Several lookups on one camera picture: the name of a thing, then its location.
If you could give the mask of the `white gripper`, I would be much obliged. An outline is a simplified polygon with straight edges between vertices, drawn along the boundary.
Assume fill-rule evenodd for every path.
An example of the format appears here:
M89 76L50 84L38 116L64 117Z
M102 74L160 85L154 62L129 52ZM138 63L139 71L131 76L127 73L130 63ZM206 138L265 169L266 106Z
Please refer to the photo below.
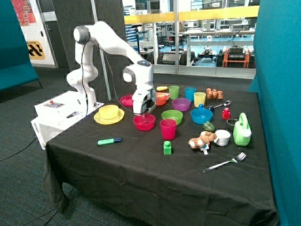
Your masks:
M136 90L132 96L134 114L141 114L142 118L146 117L145 113L150 113L156 108L156 91Z

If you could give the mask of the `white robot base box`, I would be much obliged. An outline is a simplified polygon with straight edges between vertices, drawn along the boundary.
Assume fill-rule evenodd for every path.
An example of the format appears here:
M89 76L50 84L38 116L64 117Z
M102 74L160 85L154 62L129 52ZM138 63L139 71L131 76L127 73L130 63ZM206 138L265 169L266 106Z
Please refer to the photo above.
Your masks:
M104 103L90 101L86 103L76 91L67 91L51 98L34 108L37 117L31 121L41 148L46 148L46 143L65 131L85 116L97 110Z

